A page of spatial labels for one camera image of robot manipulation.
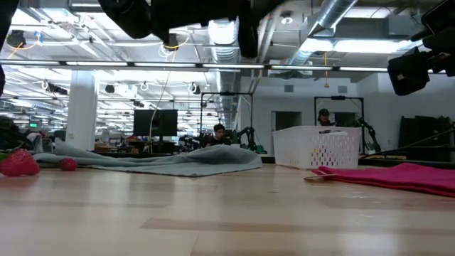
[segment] man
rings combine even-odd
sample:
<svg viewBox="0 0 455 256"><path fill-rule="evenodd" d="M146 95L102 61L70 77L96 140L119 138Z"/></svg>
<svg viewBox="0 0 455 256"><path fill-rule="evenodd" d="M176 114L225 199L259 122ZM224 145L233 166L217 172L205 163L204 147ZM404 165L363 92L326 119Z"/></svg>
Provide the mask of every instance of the man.
<svg viewBox="0 0 455 256"><path fill-rule="evenodd" d="M327 109L319 110L318 121L321 126L335 126L334 122L330 122L330 112Z"/></svg>
<svg viewBox="0 0 455 256"><path fill-rule="evenodd" d="M215 132L215 135L210 138L205 147L221 144L230 145L230 141L224 137L226 128L222 124L215 125L213 131Z"/></svg>

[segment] white laundry basket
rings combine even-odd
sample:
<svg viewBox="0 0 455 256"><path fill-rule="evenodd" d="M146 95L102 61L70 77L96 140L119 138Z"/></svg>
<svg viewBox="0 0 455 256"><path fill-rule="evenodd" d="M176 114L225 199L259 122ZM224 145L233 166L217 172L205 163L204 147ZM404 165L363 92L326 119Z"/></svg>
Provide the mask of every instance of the white laundry basket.
<svg viewBox="0 0 455 256"><path fill-rule="evenodd" d="M300 126L273 133L275 162L300 169L358 165L361 128Z"/></svg>

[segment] column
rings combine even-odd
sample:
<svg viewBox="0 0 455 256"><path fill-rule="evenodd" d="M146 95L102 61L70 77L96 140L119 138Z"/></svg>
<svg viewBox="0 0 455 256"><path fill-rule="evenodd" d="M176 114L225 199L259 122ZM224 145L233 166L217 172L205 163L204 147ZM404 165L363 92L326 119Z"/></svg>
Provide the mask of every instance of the column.
<svg viewBox="0 0 455 256"><path fill-rule="evenodd" d="M93 150L99 83L96 71L73 70L68 104L66 143L77 149Z"/></svg>

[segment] strawberry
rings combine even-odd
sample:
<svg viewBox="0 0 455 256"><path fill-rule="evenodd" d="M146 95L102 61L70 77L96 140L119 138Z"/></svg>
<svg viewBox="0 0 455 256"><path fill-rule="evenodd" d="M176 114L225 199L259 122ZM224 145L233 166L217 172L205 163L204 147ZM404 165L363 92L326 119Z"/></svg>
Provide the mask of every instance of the strawberry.
<svg viewBox="0 0 455 256"><path fill-rule="evenodd" d="M25 149L17 149L0 156L0 173L5 176L36 175L40 166Z"/></svg>
<svg viewBox="0 0 455 256"><path fill-rule="evenodd" d="M66 158L60 161L60 168L64 171L75 171L77 168L76 160L72 158Z"/></svg>

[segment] pink cloth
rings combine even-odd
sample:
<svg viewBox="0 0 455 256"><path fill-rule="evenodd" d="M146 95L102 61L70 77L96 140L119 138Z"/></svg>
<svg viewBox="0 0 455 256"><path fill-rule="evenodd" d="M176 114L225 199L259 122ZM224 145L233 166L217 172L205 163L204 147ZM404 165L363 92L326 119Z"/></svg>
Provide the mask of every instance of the pink cloth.
<svg viewBox="0 0 455 256"><path fill-rule="evenodd" d="M319 167L315 174L336 174L326 177L334 181L345 181L384 188L402 189L455 197L455 170L436 169L417 164L400 164L378 169L331 169Z"/></svg>

